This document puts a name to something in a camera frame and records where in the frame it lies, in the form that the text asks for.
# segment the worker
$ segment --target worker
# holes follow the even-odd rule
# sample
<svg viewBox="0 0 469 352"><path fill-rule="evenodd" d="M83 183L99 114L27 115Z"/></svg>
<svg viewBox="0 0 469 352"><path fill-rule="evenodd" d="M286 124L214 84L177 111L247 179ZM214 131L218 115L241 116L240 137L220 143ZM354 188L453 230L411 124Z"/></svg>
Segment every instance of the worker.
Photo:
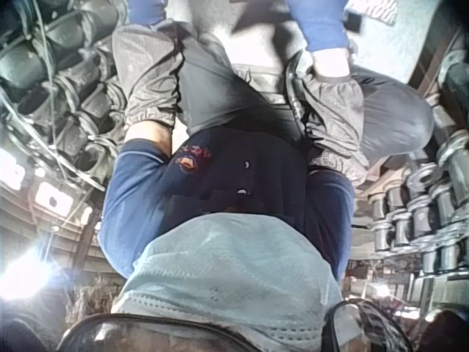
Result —
<svg viewBox="0 0 469 352"><path fill-rule="evenodd" d="M426 145L432 114L404 84L351 69L345 0L288 5L313 59L307 150L215 36L165 18L164 1L129 0L113 38L128 131L98 236L128 279L113 312L222 326L265 351L320 347L354 186L370 161ZM189 138L173 153L177 116Z"/></svg>

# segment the glove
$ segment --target glove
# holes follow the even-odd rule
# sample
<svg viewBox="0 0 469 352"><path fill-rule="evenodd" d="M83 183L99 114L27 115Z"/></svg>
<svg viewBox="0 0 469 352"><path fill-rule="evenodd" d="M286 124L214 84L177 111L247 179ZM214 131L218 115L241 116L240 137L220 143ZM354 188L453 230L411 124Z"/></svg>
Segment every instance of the glove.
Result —
<svg viewBox="0 0 469 352"><path fill-rule="evenodd" d="M287 0L287 3L308 43L307 51L348 46L342 23L347 0Z"/></svg>
<svg viewBox="0 0 469 352"><path fill-rule="evenodd" d="M182 64L176 26L166 20L156 26L131 24L113 36L117 75L128 100L125 124L156 121L174 128L177 113L176 71Z"/></svg>
<svg viewBox="0 0 469 352"><path fill-rule="evenodd" d="M363 135L363 93L351 78L336 83L303 79L306 100L313 113L306 123L306 135L322 150L312 150L310 166L322 166L345 175L354 186L366 179L369 163L360 151Z"/></svg>

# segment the wire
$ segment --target wire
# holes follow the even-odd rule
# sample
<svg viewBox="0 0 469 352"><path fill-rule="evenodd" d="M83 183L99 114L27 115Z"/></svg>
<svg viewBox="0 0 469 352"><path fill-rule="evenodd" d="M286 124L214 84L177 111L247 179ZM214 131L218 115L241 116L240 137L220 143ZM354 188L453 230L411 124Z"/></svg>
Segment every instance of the wire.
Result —
<svg viewBox="0 0 469 352"><path fill-rule="evenodd" d="M47 50L47 39L45 37L43 16L40 12L39 4L37 3L37 0L32 0L32 2L34 5L34 10L36 11L37 21L39 22L39 26L41 29L41 37L43 38L45 66L47 68L47 76L49 80L49 90L50 90L50 96L51 96L52 142L53 142L53 148L57 153L57 135L56 135L55 103L54 103L54 96L53 96L53 77L52 77L53 72L52 72L52 67L51 67L51 56L49 55L49 52ZM58 165L60 168L60 172L62 173L62 176L64 177L65 182L68 182L67 174L65 173L64 167L62 166L60 162L58 163Z"/></svg>

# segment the gray work pants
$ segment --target gray work pants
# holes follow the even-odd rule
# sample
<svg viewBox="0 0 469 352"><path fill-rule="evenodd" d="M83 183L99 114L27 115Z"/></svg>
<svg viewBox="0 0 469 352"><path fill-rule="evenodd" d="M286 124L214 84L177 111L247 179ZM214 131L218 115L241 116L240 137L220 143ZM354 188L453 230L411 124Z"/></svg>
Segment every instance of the gray work pants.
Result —
<svg viewBox="0 0 469 352"><path fill-rule="evenodd" d="M194 134L217 125L268 132L293 143L298 125L290 111L269 103L201 44L178 30L184 61L179 76L180 119ZM392 78L352 69L365 97L361 150L370 160L406 154L424 147L433 131L432 111L417 92Z"/></svg>

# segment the blue long-sleeve shirt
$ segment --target blue long-sleeve shirt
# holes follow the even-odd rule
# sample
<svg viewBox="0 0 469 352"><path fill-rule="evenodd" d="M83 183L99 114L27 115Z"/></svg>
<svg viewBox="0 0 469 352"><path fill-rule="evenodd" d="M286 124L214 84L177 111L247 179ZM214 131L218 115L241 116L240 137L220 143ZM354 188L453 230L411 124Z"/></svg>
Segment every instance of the blue long-sleeve shirt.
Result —
<svg viewBox="0 0 469 352"><path fill-rule="evenodd" d="M287 0L292 17L308 43L307 51L346 48L342 23L347 0ZM129 0L131 23L154 25L166 19L166 0Z"/></svg>
<svg viewBox="0 0 469 352"><path fill-rule="evenodd" d="M338 172L307 170L300 152L266 133L209 128L171 158L149 141L131 140L107 190L100 245L128 277L148 243L189 219L265 214L302 233L340 278L350 252L353 187Z"/></svg>

